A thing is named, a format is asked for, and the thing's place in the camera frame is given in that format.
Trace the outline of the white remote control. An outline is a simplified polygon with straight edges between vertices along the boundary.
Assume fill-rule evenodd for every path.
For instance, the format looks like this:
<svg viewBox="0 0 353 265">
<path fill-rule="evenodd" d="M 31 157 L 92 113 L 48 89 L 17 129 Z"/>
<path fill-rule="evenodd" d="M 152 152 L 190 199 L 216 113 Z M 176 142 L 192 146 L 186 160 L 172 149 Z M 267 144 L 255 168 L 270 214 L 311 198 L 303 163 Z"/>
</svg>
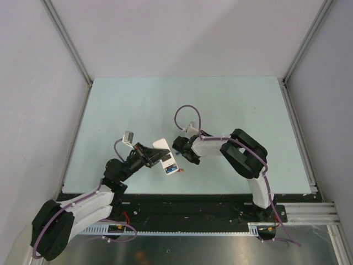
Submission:
<svg viewBox="0 0 353 265">
<path fill-rule="evenodd" d="M 167 168 L 167 167 L 169 167 L 169 166 L 171 166 L 171 165 L 176 165 L 176 166 L 178 166 L 178 164 L 177 164 L 177 162 L 176 162 L 176 160 L 175 160 L 175 158 L 174 158 L 174 156 L 173 156 L 173 153 L 172 153 L 172 151 L 171 151 L 171 149 L 170 149 L 170 147 L 169 147 L 169 145 L 168 145 L 166 139 L 160 139 L 160 140 L 158 140 L 158 141 L 155 141 L 152 145 L 153 145 L 153 147 L 154 147 L 155 149 L 169 149 L 169 150 L 170 150 L 170 153 L 169 153 L 168 155 L 164 156 L 164 157 L 160 160 L 160 163 L 161 163 L 161 165 L 162 165 L 162 168 L 163 168 L 164 172 L 165 172 L 165 168 Z M 170 172 L 169 174 L 166 174 L 166 175 L 174 174 L 174 173 L 176 173 L 177 171 Z"/>
</svg>

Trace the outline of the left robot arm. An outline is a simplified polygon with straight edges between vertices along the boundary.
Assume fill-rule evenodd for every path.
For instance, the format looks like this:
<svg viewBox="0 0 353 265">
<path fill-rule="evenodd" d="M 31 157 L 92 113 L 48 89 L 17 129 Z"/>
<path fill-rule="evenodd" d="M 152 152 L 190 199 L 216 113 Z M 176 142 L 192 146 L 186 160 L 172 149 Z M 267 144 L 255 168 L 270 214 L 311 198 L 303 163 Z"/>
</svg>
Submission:
<svg viewBox="0 0 353 265">
<path fill-rule="evenodd" d="M 120 198 L 127 189 L 124 181 L 143 167 L 153 167 L 169 153 L 165 139 L 154 142 L 151 148 L 136 143 L 126 159 L 118 157 L 106 163 L 103 177 L 92 191 L 66 201 L 45 202 L 31 223 L 32 257 L 51 261 L 82 230 L 100 220 L 117 220 L 122 214 Z"/>
</svg>

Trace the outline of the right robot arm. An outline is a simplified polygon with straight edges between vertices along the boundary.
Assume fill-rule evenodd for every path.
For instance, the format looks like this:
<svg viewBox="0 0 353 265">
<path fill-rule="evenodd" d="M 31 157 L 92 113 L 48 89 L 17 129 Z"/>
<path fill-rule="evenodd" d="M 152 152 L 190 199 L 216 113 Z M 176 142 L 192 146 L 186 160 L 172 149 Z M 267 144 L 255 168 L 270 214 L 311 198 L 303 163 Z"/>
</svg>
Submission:
<svg viewBox="0 0 353 265">
<path fill-rule="evenodd" d="M 172 148 L 189 162 L 198 165 L 206 156 L 223 156 L 232 168 L 248 181 L 252 192 L 252 206 L 242 207 L 239 212 L 249 221 L 268 221 L 274 216 L 274 195 L 266 173 L 267 155 L 264 146 L 242 129 L 235 129 L 226 136 L 213 136 L 204 131 L 178 136 Z"/>
</svg>

